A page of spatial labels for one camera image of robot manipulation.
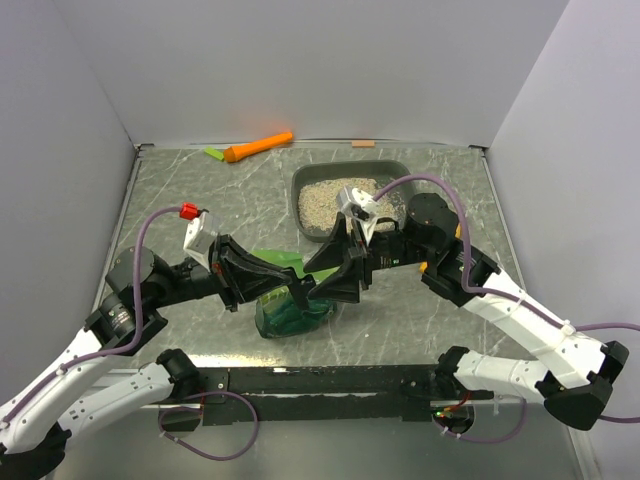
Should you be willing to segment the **green litter bag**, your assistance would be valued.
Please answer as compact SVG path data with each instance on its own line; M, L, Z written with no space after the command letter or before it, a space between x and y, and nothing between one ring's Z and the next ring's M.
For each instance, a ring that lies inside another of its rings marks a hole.
M281 250L253 250L252 254L279 267L291 267L302 279L303 257L297 252ZM279 339L312 332L338 310L338 303L331 300L310 300L309 309L301 310L290 296L256 302L255 326L265 339Z

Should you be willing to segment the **yellow plastic scoop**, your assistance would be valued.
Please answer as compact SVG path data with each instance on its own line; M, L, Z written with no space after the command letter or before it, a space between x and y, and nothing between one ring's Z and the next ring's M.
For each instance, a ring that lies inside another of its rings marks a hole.
M448 255L454 243L461 238L461 225L455 228L440 228L430 225L422 241L422 248L426 257L420 264L422 274L436 274L438 265Z

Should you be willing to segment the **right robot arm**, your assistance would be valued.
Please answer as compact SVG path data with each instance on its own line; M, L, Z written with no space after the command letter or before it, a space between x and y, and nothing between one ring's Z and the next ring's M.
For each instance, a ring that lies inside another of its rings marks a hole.
M531 356L514 360L454 346L439 357L435 369L441 394L453 399L465 391L517 396L582 431L601 419L629 356L624 345L603 343L560 321L477 248L471 250L468 272L471 284L481 290L464 290L459 221L435 193L414 195L404 222L391 230L367 237L362 225L360 218L337 214L327 241L304 266L307 273L333 272L310 297L357 303L373 272L419 264L421 280L432 292L497 327Z

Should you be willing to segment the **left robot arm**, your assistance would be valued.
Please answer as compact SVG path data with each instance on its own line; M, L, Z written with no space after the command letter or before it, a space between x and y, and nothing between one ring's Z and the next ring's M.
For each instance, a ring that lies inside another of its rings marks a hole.
M142 406L196 397L200 373L186 353L166 350L128 379L87 391L117 363L137 353L167 321L163 307L208 296L231 311L280 287L305 306L315 285L251 255L230 236L188 228L186 259L169 266L142 245L120 256L107 275L112 289L66 350L1 408L1 476L41 479L64 459L67 445Z

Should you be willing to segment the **grey litter box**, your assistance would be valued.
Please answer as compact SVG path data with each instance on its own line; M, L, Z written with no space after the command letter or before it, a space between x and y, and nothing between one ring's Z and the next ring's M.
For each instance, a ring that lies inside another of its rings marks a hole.
M333 220L329 221L327 227L302 221L300 194L304 187L323 181L343 179L351 185L351 181L365 179L373 181L374 186L371 192L375 193L393 180L409 174L410 171L406 166L394 160L357 160L302 166L295 171L291 180L290 197L296 226L304 238L315 243L324 242L333 226Z

